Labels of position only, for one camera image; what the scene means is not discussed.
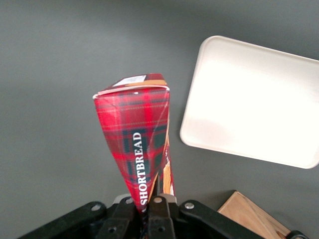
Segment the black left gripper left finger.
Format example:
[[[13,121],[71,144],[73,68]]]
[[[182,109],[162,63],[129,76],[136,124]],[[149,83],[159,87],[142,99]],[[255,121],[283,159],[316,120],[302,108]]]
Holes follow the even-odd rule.
[[[139,239],[140,219],[131,196],[118,196],[107,210],[97,239]]]

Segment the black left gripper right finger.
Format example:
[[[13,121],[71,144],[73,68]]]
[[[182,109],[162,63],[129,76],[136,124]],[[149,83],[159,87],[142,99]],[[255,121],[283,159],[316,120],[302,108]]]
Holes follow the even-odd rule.
[[[176,203],[176,197],[171,194],[160,193],[160,177],[157,176],[148,205],[148,239],[176,238],[169,203]]]

